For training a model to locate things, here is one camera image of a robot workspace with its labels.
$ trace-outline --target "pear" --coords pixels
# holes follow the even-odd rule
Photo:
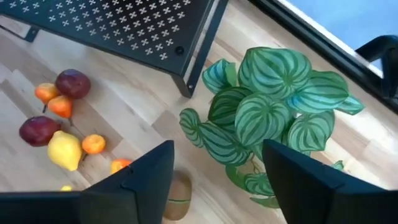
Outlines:
[[[53,163],[69,171],[77,170],[82,155],[79,139],[63,131],[56,131],[49,142],[47,154]]]

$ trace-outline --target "kiwi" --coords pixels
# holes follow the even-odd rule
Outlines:
[[[192,182],[189,176],[182,171],[175,170],[163,216],[172,221],[182,219],[188,213],[191,197]]]

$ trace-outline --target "potted plant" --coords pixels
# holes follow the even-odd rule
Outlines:
[[[279,207],[274,191],[254,162],[262,161],[263,140],[310,156],[325,150],[333,110],[354,115],[364,108],[339,74],[313,70],[304,54],[290,49],[251,48],[238,72],[235,63],[221,59],[202,77],[215,94],[208,121],[187,108],[180,113],[181,128],[193,145],[225,165],[226,175],[252,201],[270,208]],[[242,171],[247,164],[252,172]],[[333,166],[343,169],[342,161]]]

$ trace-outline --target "perforated metal surface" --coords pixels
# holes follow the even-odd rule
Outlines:
[[[0,13],[182,76],[212,3],[213,0],[0,0]]]

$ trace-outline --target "wooden floor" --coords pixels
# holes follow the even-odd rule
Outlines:
[[[317,70],[336,71],[314,51],[244,0],[231,0],[206,61],[240,62],[255,46],[287,47],[305,53]],[[89,156],[77,172],[52,164],[46,148],[19,139],[19,126],[40,114],[34,97],[39,83],[53,82],[59,72],[75,68],[90,76],[90,94],[74,104],[74,128],[82,137],[98,132],[108,151]],[[398,188],[398,119],[350,80],[350,90],[366,109],[356,116],[336,112],[336,126],[325,152],[313,157],[327,164],[343,160],[345,171],[384,187]],[[192,206],[179,223],[285,223],[280,210],[251,202],[235,187],[223,166],[185,138],[178,114],[186,108],[205,118],[212,94],[199,81],[195,96],[181,97],[171,78],[134,62],[40,32],[33,44],[0,31],[0,190],[84,189],[109,175],[116,157],[137,159],[165,139],[175,141],[175,166],[193,180]]]

